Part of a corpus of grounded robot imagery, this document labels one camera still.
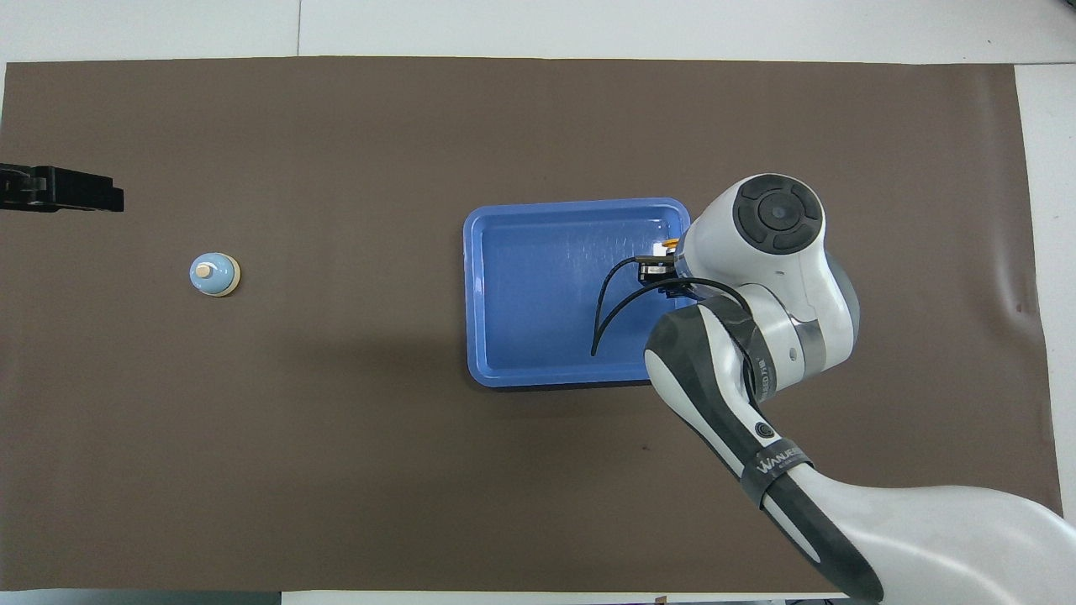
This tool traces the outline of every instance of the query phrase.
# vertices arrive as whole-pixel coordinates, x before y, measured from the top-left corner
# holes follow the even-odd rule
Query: tray rim
[[[472,287],[476,273],[476,265],[482,259],[482,248],[481,248],[481,223],[484,219],[490,216],[505,216],[505,215],[526,215],[526,214],[543,214],[543,213],[571,213],[571,212],[582,212],[592,210],[631,210],[636,208],[665,208],[672,210],[676,216],[680,220],[680,234],[679,236],[670,237],[682,237],[691,226],[691,215],[688,213],[688,209],[679,200],[671,197],[639,197],[639,198],[623,198],[623,199],[596,199],[596,200],[581,200],[581,201],[547,201],[547,202],[535,202],[535,203],[506,203],[506,205],[492,205],[492,206],[481,206],[476,208],[467,215],[464,221],[464,309],[465,309],[465,324],[467,327],[467,368],[479,384],[489,388],[525,388],[525,386],[542,386],[542,385],[564,385],[564,384],[596,384],[605,382],[634,382],[634,381],[646,381],[646,368],[641,364],[638,366],[627,366],[622,371],[609,371],[609,376],[600,378],[598,380],[570,380],[571,372],[548,372],[546,375],[529,376],[526,380],[519,380],[519,377],[513,377],[510,374],[497,374],[494,375],[493,371],[485,371],[482,367],[481,360],[479,360],[479,342],[478,342],[478,332],[484,329],[485,319],[478,316],[478,304],[479,300],[476,298],[484,298],[482,296],[477,296],[475,289]],[[689,305],[690,301],[677,299],[674,301],[676,308],[682,308]]]

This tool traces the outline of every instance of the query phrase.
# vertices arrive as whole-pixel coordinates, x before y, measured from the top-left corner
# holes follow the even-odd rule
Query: table surface
[[[906,64],[1017,64],[1065,510],[1076,510],[1076,10],[1059,0],[864,4],[496,0],[38,2],[0,0],[6,62],[295,55],[697,58]],[[473,602],[425,593],[423,602]],[[513,603],[646,601],[653,594],[513,594]],[[747,595],[680,595],[680,601]],[[752,595],[755,599],[777,595]],[[415,594],[292,593],[285,602],[383,603]],[[504,595],[483,594],[490,602]]]

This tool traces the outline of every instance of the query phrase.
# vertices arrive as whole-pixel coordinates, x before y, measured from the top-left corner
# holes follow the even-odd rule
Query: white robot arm
[[[712,291],[660,320],[645,353],[657,393],[850,596],[884,605],[1067,603],[1076,594],[1076,529],[1049,509],[987,489],[835,481],[759,410],[851,354],[859,302],[826,256],[824,236],[818,197],[790,177],[751,177],[719,196],[681,238],[676,269],[739,296]]]

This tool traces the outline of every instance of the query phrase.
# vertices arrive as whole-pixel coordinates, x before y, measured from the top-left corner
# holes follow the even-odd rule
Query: black button
[[[796,251],[807,248],[818,231],[810,225],[799,225],[792,233],[781,234],[774,238],[774,250]]]
[[[770,229],[787,231],[798,225],[803,215],[799,198],[784,192],[767,194],[759,202],[759,219]]]
[[[737,222],[740,224],[740,228],[747,236],[755,241],[755,243],[762,243],[766,241],[766,228],[759,223],[759,217],[754,215],[751,211],[751,207],[741,206],[736,213]]]
[[[787,188],[790,179],[780,174],[760,174],[740,185],[739,194],[751,199],[759,199],[766,192]]]
[[[808,219],[813,219],[818,221],[822,217],[822,205],[818,202],[818,198],[815,194],[810,193],[810,189],[796,183],[792,185],[792,195],[799,198],[804,203],[804,214]]]

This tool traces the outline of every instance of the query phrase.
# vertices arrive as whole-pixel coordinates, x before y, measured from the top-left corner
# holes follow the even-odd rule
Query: blue tray
[[[467,363],[486,386],[647,380],[651,328],[690,300],[651,292],[610,324],[591,357],[594,305],[619,261],[680,237],[688,210],[669,198],[485,206],[464,224]],[[639,289],[636,265],[610,282],[603,315]]]

